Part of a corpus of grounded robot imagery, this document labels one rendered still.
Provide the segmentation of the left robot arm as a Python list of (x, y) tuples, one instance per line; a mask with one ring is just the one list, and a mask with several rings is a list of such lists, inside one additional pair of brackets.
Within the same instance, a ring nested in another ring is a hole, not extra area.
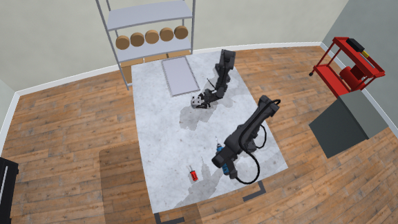
[(258, 101), (258, 108), (255, 110), (252, 116), (244, 124), (239, 124), (238, 129), (236, 129), (226, 138), (224, 142), (225, 146), (221, 149), (222, 151), (220, 151), (211, 159), (212, 163), (214, 163), (217, 168), (220, 169), (230, 157), (234, 156), (234, 154), (240, 155), (240, 153), (243, 151), (238, 143), (241, 134), (243, 134), (241, 139), (242, 146), (245, 144), (245, 148), (249, 152), (257, 150), (254, 139), (258, 136), (257, 133), (260, 130), (259, 125), (261, 125), (269, 116), (272, 117), (272, 115), (276, 113), (276, 110), (279, 110), (280, 108), (275, 103), (272, 103), (268, 106), (267, 104), (271, 101), (272, 100), (270, 100), (267, 96), (262, 95)]

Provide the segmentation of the dark blue electric screwdriver barrel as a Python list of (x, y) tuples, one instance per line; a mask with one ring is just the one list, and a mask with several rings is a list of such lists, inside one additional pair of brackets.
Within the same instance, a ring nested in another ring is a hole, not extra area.
[[(222, 145), (218, 143), (216, 150), (221, 151), (222, 148), (223, 148)], [(226, 175), (226, 176), (229, 175), (229, 170), (228, 170), (226, 163), (223, 165), (222, 170), (223, 170), (224, 175)]]

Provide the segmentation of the grey l-shaped bracket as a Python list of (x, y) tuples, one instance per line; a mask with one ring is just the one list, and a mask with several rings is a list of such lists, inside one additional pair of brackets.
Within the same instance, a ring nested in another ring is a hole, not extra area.
[[(199, 99), (198, 99), (198, 97), (199, 97)], [(198, 101), (199, 101), (199, 103), (198, 103)], [(201, 97), (200, 96), (192, 96), (191, 95), (191, 105), (201, 105)]]

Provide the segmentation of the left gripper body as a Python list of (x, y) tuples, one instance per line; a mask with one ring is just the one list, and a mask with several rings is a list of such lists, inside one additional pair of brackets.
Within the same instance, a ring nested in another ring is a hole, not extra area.
[(236, 159), (238, 159), (238, 156), (234, 155), (234, 156), (230, 157), (229, 160), (226, 162), (229, 173), (231, 174), (231, 178), (238, 177), (238, 171), (236, 170), (236, 168), (234, 166), (234, 162), (233, 162)]

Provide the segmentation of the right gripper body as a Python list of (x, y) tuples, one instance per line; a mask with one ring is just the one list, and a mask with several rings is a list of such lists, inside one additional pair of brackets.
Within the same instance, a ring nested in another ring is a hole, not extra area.
[[(216, 97), (215, 97), (215, 94), (214, 93), (212, 93), (212, 92), (209, 92), (209, 94), (210, 94), (210, 96), (208, 97), (207, 95), (206, 95), (206, 93), (205, 92), (203, 92), (204, 93), (204, 95), (202, 94), (202, 96), (203, 96), (203, 98), (204, 98), (204, 101), (205, 101), (205, 103), (206, 103), (206, 105), (208, 105), (209, 107), (211, 107), (210, 106), (210, 102), (214, 102), (214, 101), (216, 101)], [(208, 102), (209, 101), (209, 102)], [(207, 107), (208, 107), (207, 106)]]

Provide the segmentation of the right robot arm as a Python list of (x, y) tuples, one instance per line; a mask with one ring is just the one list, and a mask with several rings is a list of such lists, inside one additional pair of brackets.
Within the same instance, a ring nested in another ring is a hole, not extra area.
[[(225, 95), (225, 93), (223, 93), (223, 90), (226, 92), (227, 87), (228, 87), (228, 85), (226, 84), (227, 80), (231, 79), (228, 72), (230, 70), (233, 70), (233, 68), (234, 68), (235, 56), (236, 56), (236, 52), (234, 52), (234, 51), (223, 50), (223, 49), (221, 51), (220, 62), (219, 62), (219, 64), (215, 65), (219, 74), (221, 73), (220, 79), (217, 80), (216, 87), (215, 87), (216, 92), (214, 94), (215, 94), (216, 100), (222, 99), (223, 96)], [(225, 62), (224, 62), (224, 60), (225, 60)], [(224, 62), (224, 64), (223, 64), (223, 62)], [(226, 64), (226, 67), (225, 67), (225, 64)], [(218, 88), (220, 85), (221, 85), (221, 87)]]

